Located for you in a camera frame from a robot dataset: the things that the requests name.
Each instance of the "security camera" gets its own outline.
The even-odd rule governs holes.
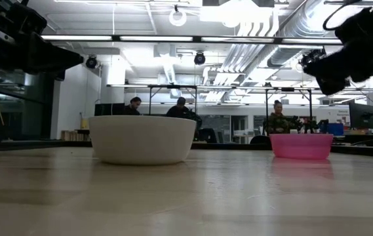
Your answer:
[[[203,65],[205,64],[205,56],[203,52],[197,52],[197,55],[195,56],[194,59],[195,65]]]
[[[96,69],[99,67],[100,63],[97,61],[96,55],[90,55],[88,56],[88,59],[86,61],[86,67],[89,69]]]

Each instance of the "man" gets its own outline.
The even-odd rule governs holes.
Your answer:
[[[137,109],[141,106],[141,98],[135,97],[131,99],[130,104],[125,106],[123,110],[124,115],[141,115]]]
[[[189,111],[189,109],[185,107],[185,103],[186,99],[184,97],[180,97],[177,104],[169,109],[166,116],[174,118],[186,118],[186,113]]]

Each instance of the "table surface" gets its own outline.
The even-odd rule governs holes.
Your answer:
[[[0,235],[64,234],[370,236],[373,157],[192,150],[124,167],[91,148],[0,152]]]

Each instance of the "green jacket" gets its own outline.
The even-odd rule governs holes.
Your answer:
[[[283,114],[271,113],[267,123],[267,131],[270,134],[289,134],[290,124],[288,119]]]

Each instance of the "person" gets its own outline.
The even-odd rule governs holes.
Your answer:
[[[141,115],[137,110],[141,106],[141,98],[135,97],[131,99],[130,104],[125,106],[123,110],[124,115]]]
[[[185,107],[186,99],[184,97],[180,97],[178,102],[175,106],[172,106],[166,113],[167,117],[174,117],[174,118],[186,118],[186,115],[189,111],[187,107]]]
[[[270,134],[289,134],[290,124],[288,119],[283,115],[283,104],[276,100],[273,109],[268,119],[267,130]]]

